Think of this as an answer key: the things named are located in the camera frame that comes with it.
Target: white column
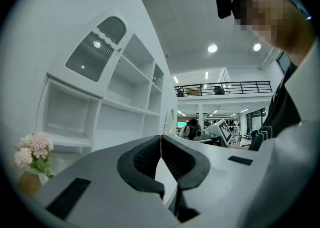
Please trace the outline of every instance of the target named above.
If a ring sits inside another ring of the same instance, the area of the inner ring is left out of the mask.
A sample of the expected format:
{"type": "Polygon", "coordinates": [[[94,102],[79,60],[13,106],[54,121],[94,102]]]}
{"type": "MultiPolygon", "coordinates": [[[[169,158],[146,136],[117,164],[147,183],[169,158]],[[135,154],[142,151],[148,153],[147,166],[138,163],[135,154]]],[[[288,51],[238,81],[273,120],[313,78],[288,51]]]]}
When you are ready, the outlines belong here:
{"type": "Polygon", "coordinates": [[[199,125],[201,129],[204,128],[204,108],[202,104],[199,104],[199,125]]]}

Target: black metal railing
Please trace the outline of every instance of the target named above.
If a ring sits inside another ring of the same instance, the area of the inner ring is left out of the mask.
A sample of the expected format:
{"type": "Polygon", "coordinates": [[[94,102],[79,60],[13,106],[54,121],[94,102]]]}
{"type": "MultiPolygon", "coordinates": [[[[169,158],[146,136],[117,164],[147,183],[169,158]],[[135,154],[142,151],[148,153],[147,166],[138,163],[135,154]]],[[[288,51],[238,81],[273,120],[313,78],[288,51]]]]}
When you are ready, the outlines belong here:
{"type": "Polygon", "coordinates": [[[272,93],[270,81],[195,84],[175,86],[174,90],[178,97],[223,94],[272,93]]]}

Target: cabinet door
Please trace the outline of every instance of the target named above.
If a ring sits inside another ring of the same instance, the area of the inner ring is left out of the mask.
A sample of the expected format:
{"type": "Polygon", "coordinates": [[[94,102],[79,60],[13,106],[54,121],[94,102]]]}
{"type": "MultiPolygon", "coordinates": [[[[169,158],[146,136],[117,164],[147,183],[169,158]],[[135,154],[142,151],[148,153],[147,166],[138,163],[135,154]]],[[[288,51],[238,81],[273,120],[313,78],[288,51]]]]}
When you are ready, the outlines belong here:
{"type": "Polygon", "coordinates": [[[74,37],[66,42],[51,63],[48,73],[57,80],[101,97],[130,34],[126,20],[120,14],[101,14],[74,32],[74,37]]]}

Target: artificial flower bouquet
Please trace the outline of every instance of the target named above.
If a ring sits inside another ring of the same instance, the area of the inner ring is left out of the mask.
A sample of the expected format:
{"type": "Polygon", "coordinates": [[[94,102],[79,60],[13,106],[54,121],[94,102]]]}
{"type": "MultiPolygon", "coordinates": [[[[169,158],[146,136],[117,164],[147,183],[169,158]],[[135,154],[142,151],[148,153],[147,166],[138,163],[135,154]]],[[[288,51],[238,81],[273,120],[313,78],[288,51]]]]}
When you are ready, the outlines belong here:
{"type": "Polygon", "coordinates": [[[48,140],[44,133],[35,133],[21,138],[20,148],[14,155],[14,165],[20,169],[29,166],[37,173],[43,173],[46,177],[52,178],[50,174],[50,152],[54,144],[48,140]]]}

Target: monitor screen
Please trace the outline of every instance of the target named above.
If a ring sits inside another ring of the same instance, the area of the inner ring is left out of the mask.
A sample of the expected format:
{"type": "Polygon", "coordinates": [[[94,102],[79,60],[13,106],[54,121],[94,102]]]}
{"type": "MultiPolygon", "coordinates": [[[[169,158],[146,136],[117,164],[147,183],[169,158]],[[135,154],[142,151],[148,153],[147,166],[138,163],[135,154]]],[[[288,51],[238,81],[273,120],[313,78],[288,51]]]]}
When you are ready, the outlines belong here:
{"type": "Polygon", "coordinates": [[[177,127],[178,128],[183,128],[187,123],[186,122],[178,122],[177,127]]]}

